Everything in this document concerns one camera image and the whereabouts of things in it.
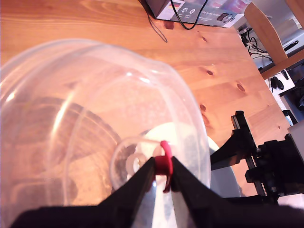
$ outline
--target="wooden table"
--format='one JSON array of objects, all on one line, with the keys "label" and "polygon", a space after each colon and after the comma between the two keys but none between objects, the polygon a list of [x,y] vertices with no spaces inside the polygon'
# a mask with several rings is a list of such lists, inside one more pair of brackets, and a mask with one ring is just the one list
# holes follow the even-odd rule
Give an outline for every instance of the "wooden table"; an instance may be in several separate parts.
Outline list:
[{"label": "wooden table", "polygon": [[[233,28],[196,26],[152,19],[138,0],[3,0],[1,65],[37,44],[86,38],[128,48],[170,64],[184,78],[200,106],[208,135],[219,145],[230,137],[230,116],[245,111],[256,144],[283,140],[288,122]],[[246,164],[233,167],[246,195]]]}]

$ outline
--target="box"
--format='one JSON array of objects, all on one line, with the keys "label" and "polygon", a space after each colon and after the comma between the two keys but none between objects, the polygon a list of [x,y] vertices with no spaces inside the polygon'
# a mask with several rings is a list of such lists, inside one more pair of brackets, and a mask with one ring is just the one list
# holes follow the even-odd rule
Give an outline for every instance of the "box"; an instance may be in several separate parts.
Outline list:
[{"label": "box", "polygon": [[[178,21],[170,0],[146,0],[157,19]],[[194,23],[206,0],[173,0],[175,9],[185,23]],[[229,28],[241,17],[250,0],[209,0],[198,24]]]}]

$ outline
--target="red clip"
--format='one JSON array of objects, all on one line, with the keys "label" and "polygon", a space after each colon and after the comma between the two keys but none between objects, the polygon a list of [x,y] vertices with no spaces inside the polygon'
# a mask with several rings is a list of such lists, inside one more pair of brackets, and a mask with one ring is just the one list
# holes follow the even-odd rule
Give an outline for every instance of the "red clip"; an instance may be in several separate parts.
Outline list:
[{"label": "red clip", "polygon": [[167,193],[170,191],[171,178],[173,174],[173,164],[171,160],[172,152],[167,141],[161,141],[161,147],[164,149],[165,155],[155,157],[155,170],[156,175],[167,176],[166,187],[163,191],[164,193]]}]

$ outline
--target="wooden chair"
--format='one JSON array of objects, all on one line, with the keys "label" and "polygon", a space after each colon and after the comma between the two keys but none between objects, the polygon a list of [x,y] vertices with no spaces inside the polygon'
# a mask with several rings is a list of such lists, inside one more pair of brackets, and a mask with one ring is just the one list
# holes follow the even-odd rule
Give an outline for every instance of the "wooden chair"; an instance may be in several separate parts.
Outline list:
[{"label": "wooden chair", "polygon": [[[304,28],[304,0],[285,1]],[[274,67],[262,73],[264,79],[268,79],[304,59],[304,49],[287,57],[275,28],[253,2],[246,8],[245,17],[275,64]]]}]

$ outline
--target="transparent plastic container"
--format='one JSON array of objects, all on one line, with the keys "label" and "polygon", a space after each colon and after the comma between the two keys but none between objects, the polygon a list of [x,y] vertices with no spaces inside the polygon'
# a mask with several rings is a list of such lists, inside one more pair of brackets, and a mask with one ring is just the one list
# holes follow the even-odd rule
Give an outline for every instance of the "transparent plastic container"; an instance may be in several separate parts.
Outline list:
[{"label": "transparent plastic container", "polygon": [[[1,69],[2,226],[28,209],[100,203],[132,176],[127,159],[136,172],[163,153],[161,140],[210,186],[202,116],[169,65],[91,40],[25,51]],[[158,228],[176,226],[164,185],[158,178]]]}]

